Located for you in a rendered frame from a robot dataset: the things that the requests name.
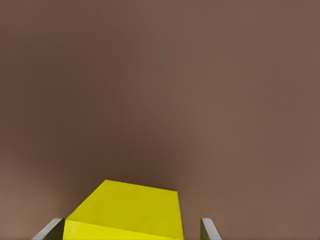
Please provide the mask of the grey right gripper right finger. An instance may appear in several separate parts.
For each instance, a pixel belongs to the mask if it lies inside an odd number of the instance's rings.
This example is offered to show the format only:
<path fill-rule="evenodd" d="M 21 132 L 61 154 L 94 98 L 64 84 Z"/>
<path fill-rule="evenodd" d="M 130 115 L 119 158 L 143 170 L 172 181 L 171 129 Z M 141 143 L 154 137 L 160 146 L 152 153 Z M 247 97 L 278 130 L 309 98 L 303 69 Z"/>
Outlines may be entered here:
<path fill-rule="evenodd" d="M 221 236 L 211 218 L 200 219 L 200 240 L 221 240 Z"/>

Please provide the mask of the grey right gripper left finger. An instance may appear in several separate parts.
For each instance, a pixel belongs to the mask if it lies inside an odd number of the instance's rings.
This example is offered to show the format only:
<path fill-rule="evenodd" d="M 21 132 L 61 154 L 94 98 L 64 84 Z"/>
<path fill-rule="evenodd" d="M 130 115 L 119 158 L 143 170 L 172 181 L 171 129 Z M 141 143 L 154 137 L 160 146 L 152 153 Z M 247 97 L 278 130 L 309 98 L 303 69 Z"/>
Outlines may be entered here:
<path fill-rule="evenodd" d="M 64 228 L 65 219 L 54 218 L 31 240 L 63 240 Z"/>

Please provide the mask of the yellow block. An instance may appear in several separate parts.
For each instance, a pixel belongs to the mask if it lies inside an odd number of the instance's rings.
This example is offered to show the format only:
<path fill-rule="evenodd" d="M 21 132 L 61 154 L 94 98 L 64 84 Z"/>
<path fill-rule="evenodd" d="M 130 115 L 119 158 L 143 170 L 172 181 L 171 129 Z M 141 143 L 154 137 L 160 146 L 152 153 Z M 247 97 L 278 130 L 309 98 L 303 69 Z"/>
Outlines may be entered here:
<path fill-rule="evenodd" d="M 66 218 L 63 240 L 184 240 L 178 193 L 105 180 Z"/>

